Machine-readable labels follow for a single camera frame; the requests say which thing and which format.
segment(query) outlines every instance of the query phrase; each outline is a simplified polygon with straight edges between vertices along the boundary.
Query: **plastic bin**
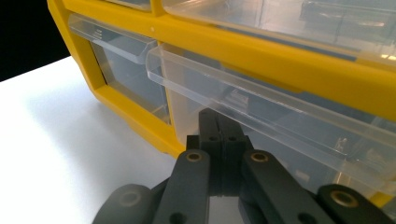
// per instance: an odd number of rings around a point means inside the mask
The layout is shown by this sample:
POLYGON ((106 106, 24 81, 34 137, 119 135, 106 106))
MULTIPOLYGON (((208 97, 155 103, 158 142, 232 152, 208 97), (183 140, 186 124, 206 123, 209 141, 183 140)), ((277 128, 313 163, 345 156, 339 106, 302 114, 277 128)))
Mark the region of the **plastic bin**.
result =
POLYGON ((366 197, 396 194, 396 125, 306 92, 283 91, 219 62, 160 45, 148 77, 168 89, 178 141, 197 134, 210 107, 239 121, 256 148, 275 154, 306 189, 339 183, 366 197))
POLYGON ((70 16, 69 27, 91 42, 108 86, 169 123, 164 87, 148 79, 145 66, 156 40, 78 14, 70 16))
POLYGON ((143 11, 151 11, 149 0, 106 0, 107 2, 116 3, 126 7, 133 7, 143 11))
POLYGON ((391 0, 163 0, 171 14, 346 60, 396 64, 391 0))

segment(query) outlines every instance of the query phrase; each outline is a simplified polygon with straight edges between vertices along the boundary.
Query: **white surface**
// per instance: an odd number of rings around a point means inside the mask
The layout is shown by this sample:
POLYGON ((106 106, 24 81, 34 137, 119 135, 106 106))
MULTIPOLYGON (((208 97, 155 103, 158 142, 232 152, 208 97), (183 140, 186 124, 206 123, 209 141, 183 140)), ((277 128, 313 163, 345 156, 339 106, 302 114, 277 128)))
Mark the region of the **white surface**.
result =
MULTIPOLYGON (((113 190, 172 172, 175 160, 98 102, 72 58, 0 82, 0 102, 0 223, 92 223, 113 190)), ((210 206, 210 223, 241 223, 235 198, 210 206)))

